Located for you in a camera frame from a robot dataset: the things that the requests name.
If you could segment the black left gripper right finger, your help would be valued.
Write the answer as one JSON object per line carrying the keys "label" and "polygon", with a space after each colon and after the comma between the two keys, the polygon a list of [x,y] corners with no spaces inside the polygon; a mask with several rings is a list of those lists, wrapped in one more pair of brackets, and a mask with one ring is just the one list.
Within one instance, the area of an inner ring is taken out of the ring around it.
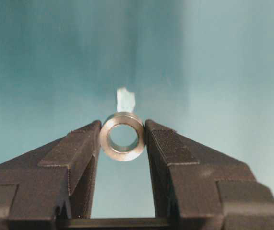
{"label": "black left gripper right finger", "polygon": [[249,166],[145,122],[155,215],[181,230],[274,230],[274,197]]}

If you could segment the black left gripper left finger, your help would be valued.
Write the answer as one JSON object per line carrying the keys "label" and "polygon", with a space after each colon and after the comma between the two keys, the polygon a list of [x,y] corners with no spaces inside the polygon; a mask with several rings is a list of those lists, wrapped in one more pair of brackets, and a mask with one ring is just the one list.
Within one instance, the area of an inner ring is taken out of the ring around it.
{"label": "black left gripper left finger", "polygon": [[101,122],[0,164],[0,230],[54,230],[91,215]]}

